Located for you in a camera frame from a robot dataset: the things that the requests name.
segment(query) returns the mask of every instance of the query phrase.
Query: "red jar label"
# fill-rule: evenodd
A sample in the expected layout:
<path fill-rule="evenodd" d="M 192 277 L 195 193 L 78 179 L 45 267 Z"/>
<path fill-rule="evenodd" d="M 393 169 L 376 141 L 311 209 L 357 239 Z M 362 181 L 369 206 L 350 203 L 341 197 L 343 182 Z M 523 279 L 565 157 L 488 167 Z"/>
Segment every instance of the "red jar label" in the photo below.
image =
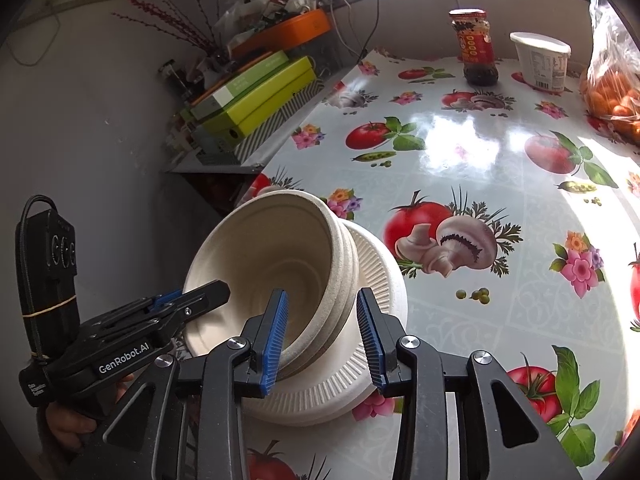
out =
<path fill-rule="evenodd" d="M 458 33 L 460 48 L 462 49 L 462 61 L 466 63 L 493 63 L 494 48 L 489 41 L 485 40 L 484 34 L 465 31 Z"/>

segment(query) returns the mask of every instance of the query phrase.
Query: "screw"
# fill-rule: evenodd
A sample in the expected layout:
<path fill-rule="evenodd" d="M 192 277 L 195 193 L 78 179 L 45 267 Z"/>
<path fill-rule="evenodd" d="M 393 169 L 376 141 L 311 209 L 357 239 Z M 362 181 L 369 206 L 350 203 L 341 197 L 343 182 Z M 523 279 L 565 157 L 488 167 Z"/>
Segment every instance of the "screw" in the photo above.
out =
<path fill-rule="evenodd" d="M 246 346 L 246 339 L 244 337 L 232 337 L 227 340 L 226 345 L 232 350 L 239 350 Z"/>
<path fill-rule="evenodd" d="M 476 350 L 473 354 L 473 358 L 476 363 L 481 365 L 487 365 L 494 360 L 491 354 L 486 350 Z"/>
<path fill-rule="evenodd" d="M 158 368 L 167 368 L 174 362 L 174 357 L 169 354 L 162 354 L 156 357 L 154 362 Z"/>
<path fill-rule="evenodd" d="M 405 348 L 418 348 L 420 340 L 415 335 L 406 335 L 400 340 L 400 344 Z"/>

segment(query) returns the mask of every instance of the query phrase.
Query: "rubber band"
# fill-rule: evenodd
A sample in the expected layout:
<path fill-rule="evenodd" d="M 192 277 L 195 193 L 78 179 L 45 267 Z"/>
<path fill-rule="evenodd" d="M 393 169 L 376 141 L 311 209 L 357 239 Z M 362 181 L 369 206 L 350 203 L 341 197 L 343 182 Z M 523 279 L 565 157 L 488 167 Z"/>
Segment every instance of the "rubber band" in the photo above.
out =
<path fill-rule="evenodd" d="M 62 303 L 59 303 L 57 305 L 50 306 L 49 308 L 46 308 L 45 310 L 40 310 L 38 312 L 34 312 L 33 314 L 22 314 L 22 317 L 36 317 L 36 316 L 39 316 L 40 314 L 44 314 L 46 312 L 51 312 L 52 310 L 56 310 L 59 306 L 64 306 L 67 303 L 69 303 L 70 301 L 73 301 L 76 298 L 76 296 L 77 296 L 77 294 L 74 294 L 68 300 L 65 300 Z"/>

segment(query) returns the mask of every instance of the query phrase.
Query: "red jar lid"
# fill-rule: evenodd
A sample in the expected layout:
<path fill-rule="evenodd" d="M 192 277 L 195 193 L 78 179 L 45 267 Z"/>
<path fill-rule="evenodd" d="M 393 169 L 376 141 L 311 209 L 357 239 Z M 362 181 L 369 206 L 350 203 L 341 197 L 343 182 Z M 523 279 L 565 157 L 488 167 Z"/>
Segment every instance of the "red jar lid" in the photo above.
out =
<path fill-rule="evenodd" d="M 452 18 L 486 18 L 486 11 L 482 9 L 455 9 L 449 13 Z"/>

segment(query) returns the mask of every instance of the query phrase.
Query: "floral tablecloth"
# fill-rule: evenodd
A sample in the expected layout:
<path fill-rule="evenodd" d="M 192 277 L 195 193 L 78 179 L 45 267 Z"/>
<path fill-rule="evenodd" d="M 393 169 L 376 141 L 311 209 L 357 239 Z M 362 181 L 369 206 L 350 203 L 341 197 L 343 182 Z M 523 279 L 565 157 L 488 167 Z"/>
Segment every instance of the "floral tablecloth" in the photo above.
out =
<path fill-rule="evenodd" d="M 515 60 L 498 70 L 476 89 L 456 58 L 372 52 L 250 193 L 304 189 L 378 236 L 404 274 L 407 332 L 491 352 L 594 479 L 640 404 L 640 153 L 586 115 L 576 78 L 552 95 Z M 246 420 L 251 478 L 391 478 L 399 421 L 376 394 L 312 428 Z"/>

